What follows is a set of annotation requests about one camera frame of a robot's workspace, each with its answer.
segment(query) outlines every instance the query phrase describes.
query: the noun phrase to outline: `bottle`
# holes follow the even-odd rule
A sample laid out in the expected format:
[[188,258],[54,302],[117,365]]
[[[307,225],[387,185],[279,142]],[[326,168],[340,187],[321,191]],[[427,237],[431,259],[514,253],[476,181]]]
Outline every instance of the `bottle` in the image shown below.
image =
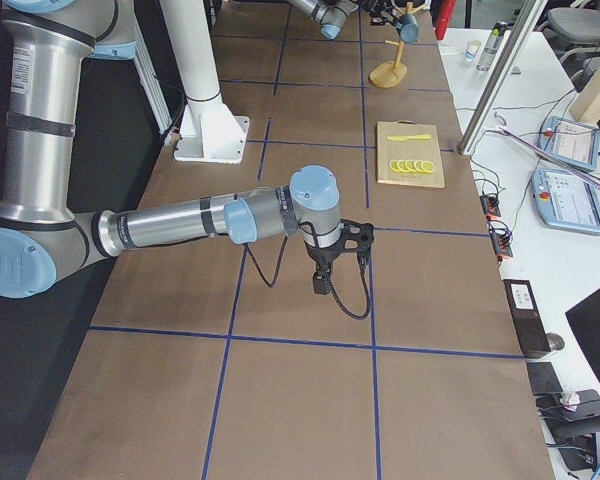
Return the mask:
[[493,59],[496,58],[496,53],[498,53],[506,30],[507,22],[496,22],[493,26],[487,43],[484,45],[482,55],[480,55],[480,60],[478,60],[478,65],[476,66],[478,70],[486,72],[491,68],[491,64],[493,63]]

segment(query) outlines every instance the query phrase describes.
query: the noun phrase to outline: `white mounting base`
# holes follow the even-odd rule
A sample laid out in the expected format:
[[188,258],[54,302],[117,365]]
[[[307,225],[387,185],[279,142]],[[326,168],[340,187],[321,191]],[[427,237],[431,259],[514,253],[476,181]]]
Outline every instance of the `white mounting base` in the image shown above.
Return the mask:
[[200,130],[196,132],[189,105],[186,106],[176,160],[188,162],[240,163],[249,131],[249,117],[234,116],[222,104],[213,112],[200,115]]

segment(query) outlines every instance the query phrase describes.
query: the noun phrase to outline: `black wall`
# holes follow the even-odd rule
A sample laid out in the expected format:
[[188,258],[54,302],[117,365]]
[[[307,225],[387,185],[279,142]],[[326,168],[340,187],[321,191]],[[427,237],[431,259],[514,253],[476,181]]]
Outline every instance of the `black wall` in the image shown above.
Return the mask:
[[[179,85],[157,2],[136,1],[136,13],[158,76]],[[11,56],[0,25],[0,192]],[[181,95],[165,95],[175,111]],[[76,125],[69,208],[135,208],[161,139],[133,62],[84,61]],[[25,478],[112,267],[92,265],[29,299],[0,298],[0,479]]]

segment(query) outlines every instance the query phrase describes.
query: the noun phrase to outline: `wooden base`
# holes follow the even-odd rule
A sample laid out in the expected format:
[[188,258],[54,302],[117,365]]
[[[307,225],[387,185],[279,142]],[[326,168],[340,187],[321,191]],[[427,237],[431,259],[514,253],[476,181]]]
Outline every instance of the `wooden base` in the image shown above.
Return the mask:
[[407,75],[407,66],[395,62],[384,62],[378,65],[370,74],[369,81],[379,88],[391,88],[398,85]]

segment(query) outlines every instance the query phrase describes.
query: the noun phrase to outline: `blue joint cap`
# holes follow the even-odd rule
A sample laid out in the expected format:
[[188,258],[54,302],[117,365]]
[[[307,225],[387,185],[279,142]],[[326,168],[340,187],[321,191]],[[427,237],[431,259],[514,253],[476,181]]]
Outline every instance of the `blue joint cap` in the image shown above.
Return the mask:
[[251,243],[258,239],[256,219],[244,198],[238,198],[224,206],[224,222],[233,243]]
[[51,255],[24,233],[0,228],[0,296],[25,298],[56,282]]
[[97,60],[132,60],[136,56],[136,42],[117,45],[96,45],[89,58]]
[[414,43],[420,35],[420,27],[418,27],[416,17],[411,14],[404,15],[400,19],[400,22],[398,22],[396,29],[398,30],[400,40],[404,43]]
[[340,201],[335,175],[320,165],[307,165],[294,173],[289,190],[291,198],[309,210],[329,210]]
[[74,0],[3,0],[4,3],[25,13],[51,13],[71,5]]
[[333,40],[340,34],[340,27],[336,27],[335,25],[323,25],[320,33],[329,40]]

